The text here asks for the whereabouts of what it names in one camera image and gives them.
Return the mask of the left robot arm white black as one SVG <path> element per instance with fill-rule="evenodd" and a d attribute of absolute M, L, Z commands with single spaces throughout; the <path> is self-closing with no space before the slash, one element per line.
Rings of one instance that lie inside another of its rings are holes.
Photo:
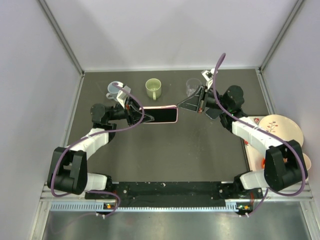
<path fill-rule="evenodd" d="M 152 122 L 155 118 L 144 112 L 140 105 L 128 97 L 124 105 L 106 106 L 94 104 L 90 109 L 93 123 L 90 132 L 67 147 L 53 151 L 47 186 L 52 192 L 62 191 L 63 195 L 80 195 L 96 191 L 102 198 L 109 198 L 114 187 L 107 175 L 89 173 L 87 161 L 101 147 L 107 145 L 119 131 L 115 120 L 126 120 L 131 129 L 140 123 Z"/>

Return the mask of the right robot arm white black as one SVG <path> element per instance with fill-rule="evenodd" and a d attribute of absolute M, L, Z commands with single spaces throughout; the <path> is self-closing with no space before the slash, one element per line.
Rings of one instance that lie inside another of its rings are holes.
<path fill-rule="evenodd" d="M 178 103 L 181 109 L 205 113 L 210 119 L 220 118 L 222 126 L 264 156 L 264 169 L 248 171 L 234 178 L 233 192 L 245 198 L 252 189 L 267 188 L 281 196 L 297 196 L 305 188 L 308 171 L 301 145 L 296 140 L 284 141 L 267 132 L 242 110 L 244 93 L 240 86 L 230 86 L 223 95 L 200 85 Z"/>

